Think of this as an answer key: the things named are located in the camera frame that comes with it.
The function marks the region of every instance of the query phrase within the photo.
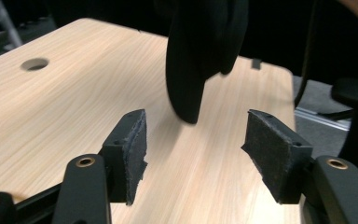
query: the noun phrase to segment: wood grain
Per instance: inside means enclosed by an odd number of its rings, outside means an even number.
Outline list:
[[[161,36],[80,20],[0,57],[0,190],[21,201],[62,181],[66,163],[97,153],[119,119],[145,108],[149,163],[133,206],[114,223],[298,223],[241,150],[247,111],[294,127],[290,72],[238,58],[205,87],[199,123],[174,115]],[[21,65],[45,58],[48,66]]]

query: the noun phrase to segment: office chair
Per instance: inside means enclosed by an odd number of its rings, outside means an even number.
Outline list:
[[[338,156],[358,167],[358,18],[337,1],[314,2],[296,106],[309,79],[333,84],[332,98],[352,108],[336,118],[351,118]]]

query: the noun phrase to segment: black fabric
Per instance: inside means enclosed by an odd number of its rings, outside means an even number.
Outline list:
[[[247,26],[248,0],[182,0],[168,39],[166,80],[172,107],[197,123],[204,82],[231,71]]]

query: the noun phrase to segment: wooden table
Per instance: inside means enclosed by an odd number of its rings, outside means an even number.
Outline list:
[[[250,108],[295,126],[290,72],[238,58],[186,125],[169,104],[166,46],[79,20],[2,55],[0,190],[19,202],[61,182],[69,160],[97,153],[124,114],[145,108],[149,165],[134,205],[112,204],[114,223],[298,223],[298,205],[276,204],[241,150]]]

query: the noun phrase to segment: circular hole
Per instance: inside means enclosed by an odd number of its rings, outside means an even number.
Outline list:
[[[344,162],[342,161],[338,161],[338,160],[328,160],[327,161],[327,164],[329,164],[330,166],[334,167],[334,168],[337,168],[337,169],[340,169],[340,170],[346,170],[348,169],[348,165],[345,164]]]
[[[26,61],[21,65],[21,68],[25,71],[37,71],[48,66],[48,60],[44,58],[34,58]]]
[[[296,147],[301,147],[302,146],[302,144],[299,143],[299,142],[294,142],[293,145],[295,145]]]
[[[86,157],[86,158],[82,158],[79,161],[77,161],[76,166],[78,166],[78,167],[91,166],[94,162],[95,162],[94,158]]]

